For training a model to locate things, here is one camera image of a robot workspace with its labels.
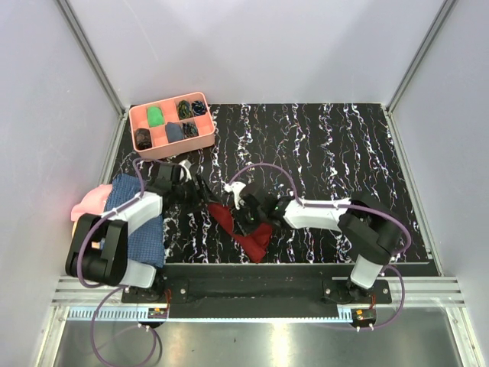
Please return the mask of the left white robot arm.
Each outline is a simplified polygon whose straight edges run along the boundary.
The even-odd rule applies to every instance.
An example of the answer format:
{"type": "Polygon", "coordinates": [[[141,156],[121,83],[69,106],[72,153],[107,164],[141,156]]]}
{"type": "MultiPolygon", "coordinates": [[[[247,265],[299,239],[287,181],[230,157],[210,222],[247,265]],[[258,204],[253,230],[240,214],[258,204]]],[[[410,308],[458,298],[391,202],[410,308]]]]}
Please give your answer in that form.
{"type": "Polygon", "coordinates": [[[150,303],[164,296],[165,284],[156,279],[165,259],[164,213],[174,206],[198,212],[212,194],[188,160],[155,160],[153,169],[149,180],[117,175],[102,212],[77,219],[65,272],[84,287],[138,287],[150,303]]]}

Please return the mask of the grey blue rolled sock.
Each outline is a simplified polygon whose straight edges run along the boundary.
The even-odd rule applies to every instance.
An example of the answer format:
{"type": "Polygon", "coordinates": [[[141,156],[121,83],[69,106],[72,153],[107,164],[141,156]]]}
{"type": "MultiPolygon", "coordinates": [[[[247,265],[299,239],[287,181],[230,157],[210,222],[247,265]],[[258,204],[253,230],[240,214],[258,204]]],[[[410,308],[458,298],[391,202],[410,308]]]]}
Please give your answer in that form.
{"type": "Polygon", "coordinates": [[[182,127],[176,122],[168,122],[165,125],[165,133],[169,143],[174,143],[184,139],[182,127]]]}

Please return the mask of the peach orange cloth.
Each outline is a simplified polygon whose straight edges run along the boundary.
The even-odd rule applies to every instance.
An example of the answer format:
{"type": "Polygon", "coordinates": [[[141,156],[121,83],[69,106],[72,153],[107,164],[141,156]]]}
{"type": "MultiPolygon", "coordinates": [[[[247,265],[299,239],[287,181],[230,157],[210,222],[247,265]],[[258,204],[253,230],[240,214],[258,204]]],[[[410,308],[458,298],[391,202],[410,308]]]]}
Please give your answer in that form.
{"type": "Polygon", "coordinates": [[[78,222],[74,222],[74,223],[73,223],[73,228],[72,228],[72,238],[74,238],[74,235],[75,235],[75,232],[76,232],[77,225],[78,225],[78,222]]]}

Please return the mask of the pink divided organizer tray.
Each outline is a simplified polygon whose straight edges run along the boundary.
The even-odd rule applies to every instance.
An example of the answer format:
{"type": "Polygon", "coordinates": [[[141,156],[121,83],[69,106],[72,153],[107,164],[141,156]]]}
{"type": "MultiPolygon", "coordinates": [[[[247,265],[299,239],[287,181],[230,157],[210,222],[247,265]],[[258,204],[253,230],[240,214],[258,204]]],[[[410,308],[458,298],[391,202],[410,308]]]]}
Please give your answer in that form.
{"type": "Polygon", "coordinates": [[[215,144],[206,97],[189,93],[129,109],[134,150],[143,158],[168,158],[215,144]]]}

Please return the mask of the dark striped rolled sock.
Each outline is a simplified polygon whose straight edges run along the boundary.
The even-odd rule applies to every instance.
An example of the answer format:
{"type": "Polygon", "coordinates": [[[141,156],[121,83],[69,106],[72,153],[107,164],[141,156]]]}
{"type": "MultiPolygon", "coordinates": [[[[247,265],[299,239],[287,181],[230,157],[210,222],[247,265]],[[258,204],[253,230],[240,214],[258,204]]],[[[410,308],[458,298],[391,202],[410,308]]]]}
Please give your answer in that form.
{"type": "Polygon", "coordinates": [[[194,122],[184,122],[182,124],[182,130],[185,139],[199,136],[199,130],[194,122]]]}

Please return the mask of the blue patterned dark sock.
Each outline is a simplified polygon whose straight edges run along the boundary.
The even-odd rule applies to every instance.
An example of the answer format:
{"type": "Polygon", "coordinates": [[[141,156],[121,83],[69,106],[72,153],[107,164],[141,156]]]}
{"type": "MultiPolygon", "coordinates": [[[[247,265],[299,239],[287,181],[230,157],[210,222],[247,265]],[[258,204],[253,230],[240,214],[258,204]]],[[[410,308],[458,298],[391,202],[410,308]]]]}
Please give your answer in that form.
{"type": "Polygon", "coordinates": [[[194,116],[201,116],[207,113],[207,107],[203,101],[199,101],[199,100],[193,101],[191,102],[191,107],[194,116]]]}

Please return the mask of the blue checkered cloth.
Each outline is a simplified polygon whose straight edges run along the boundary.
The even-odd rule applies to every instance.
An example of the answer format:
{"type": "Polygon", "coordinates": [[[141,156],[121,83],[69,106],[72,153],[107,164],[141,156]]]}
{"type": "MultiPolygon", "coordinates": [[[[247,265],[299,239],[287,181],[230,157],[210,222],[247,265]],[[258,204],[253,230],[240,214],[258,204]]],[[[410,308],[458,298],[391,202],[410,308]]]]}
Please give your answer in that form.
{"type": "MultiPolygon", "coordinates": [[[[119,174],[112,181],[112,190],[105,202],[104,211],[119,207],[140,193],[139,179],[119,174]]],[[[162,268],[165,261],[163,217],[148,220],[128,237],[128,258],[140,263],[162,268]]]]}

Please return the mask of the dark red cloth napkin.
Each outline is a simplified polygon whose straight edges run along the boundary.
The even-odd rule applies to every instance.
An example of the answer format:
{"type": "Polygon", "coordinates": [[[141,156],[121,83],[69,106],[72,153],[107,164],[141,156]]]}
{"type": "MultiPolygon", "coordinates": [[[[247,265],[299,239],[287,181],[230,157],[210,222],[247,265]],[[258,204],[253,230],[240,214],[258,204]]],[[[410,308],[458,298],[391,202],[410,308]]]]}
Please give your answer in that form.
{"type": "Polygon", "coordinates": [[[253,263],[261,263],[267,254],[267,248],[273,234],[273,227],[262,223],[248,231],[241,229],[227,206],[219,203],[209,203],[207,209],[211,217],[228,233],[244,250],[253,263]]]}

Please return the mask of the pink cloth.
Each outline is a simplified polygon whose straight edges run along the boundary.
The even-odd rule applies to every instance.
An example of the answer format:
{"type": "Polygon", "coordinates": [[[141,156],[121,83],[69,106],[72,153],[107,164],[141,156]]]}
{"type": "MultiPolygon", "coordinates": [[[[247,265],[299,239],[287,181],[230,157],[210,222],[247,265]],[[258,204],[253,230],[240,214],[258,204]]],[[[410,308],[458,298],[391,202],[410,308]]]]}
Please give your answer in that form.
{"type": "Polygon", "coordinates": [[[112,192],[111,184],[101,184],[90,190],[71,210],[71,220],[76,222],[83,214],[89,213],[100,215],[104,208],[109,194],[112,192]]]}

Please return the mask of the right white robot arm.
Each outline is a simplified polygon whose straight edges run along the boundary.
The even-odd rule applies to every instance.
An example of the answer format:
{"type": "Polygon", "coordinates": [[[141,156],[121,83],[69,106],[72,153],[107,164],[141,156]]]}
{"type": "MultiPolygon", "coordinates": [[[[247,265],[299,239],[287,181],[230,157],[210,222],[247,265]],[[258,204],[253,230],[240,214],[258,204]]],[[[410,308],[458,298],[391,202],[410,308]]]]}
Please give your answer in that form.
{"type": "Polygon", "coordinates": [[[400,239],[411,238],[404,224],[379,200],[357,193],[341,200],[304,200],[275,197],[255,183],[225,185],[233,197],[232,212],[241,234],[249,235],[260,225],[272,229],[324,229],[341,233],[356,251],[347,294],[364,303],[374,294],[374,282],[399,249],[400,239]]]}

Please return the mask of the green rolled sock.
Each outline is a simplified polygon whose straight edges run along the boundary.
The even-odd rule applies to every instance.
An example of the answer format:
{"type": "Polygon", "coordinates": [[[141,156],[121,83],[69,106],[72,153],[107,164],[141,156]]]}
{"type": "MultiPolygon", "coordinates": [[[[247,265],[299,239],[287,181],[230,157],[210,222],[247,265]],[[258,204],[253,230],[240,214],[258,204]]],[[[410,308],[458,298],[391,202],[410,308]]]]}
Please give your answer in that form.
{"type": "Polygon", "coordinates": [[[147,123],[150,128],[155,128],[165,123],[160,107],[150,106],[147,108],[147,123]]]}

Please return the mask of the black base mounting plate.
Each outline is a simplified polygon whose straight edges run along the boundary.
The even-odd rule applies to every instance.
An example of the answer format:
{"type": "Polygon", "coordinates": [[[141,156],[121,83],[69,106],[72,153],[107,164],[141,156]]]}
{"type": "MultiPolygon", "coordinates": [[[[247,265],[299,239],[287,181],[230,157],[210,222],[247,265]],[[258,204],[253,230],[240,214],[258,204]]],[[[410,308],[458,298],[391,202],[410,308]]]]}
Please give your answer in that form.
{"type": "Polygon", "coordinates": [[[160,303],[171,294],[173,304],[209,298],[306,297],[334,304],[390,304],[385,280],[363,289],[350,280],[351,265],[168,265],[150,289],[131,287],[121,296],[129,304],[160,303]]]}

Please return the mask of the dark brown rolled sock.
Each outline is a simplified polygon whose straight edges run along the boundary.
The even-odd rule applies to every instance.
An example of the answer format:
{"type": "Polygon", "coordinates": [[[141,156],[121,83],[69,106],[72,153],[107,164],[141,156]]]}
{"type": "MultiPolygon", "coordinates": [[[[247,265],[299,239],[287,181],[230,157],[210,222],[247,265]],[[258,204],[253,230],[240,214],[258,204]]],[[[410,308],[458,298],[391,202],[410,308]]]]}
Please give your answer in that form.
{"type": "Polygon", "coordinates": [[[151,133],[149,129],[139,128],[134,132],[135,147],[139,151],[152,148],[151,133]]]}

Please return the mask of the yellow patterned dark sock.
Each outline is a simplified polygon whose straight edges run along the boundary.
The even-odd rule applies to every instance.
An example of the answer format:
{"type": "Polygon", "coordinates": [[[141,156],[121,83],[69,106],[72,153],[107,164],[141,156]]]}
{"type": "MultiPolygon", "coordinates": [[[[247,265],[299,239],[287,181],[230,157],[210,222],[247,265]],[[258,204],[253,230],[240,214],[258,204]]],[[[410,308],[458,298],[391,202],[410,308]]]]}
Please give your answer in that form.
{"type": "Polygon", "coordinates": [[[180,120],[189,119],[193,116],[191,105],[186,100],[181,100],[176,107],[180,120]]]}

